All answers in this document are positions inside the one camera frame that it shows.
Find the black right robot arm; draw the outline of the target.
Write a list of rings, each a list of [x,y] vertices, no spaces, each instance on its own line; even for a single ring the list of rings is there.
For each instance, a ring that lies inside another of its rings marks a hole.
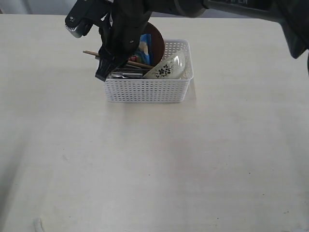
[[[95,76],[102,81],[133,54],[153,12],[196,18],[218,10],[272,21],[281,25],[293,58],[309,48],[307,0],[115,0],[98,10],[102,46]]]

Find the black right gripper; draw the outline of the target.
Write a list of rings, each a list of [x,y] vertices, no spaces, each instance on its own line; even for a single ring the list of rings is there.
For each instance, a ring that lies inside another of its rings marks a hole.
[[[98,52],[97,79],[105,82],[117,68],[114,62],[127,61],[135,53],[151,13],[145,0],[113,1],[99,30],[102,47]]]

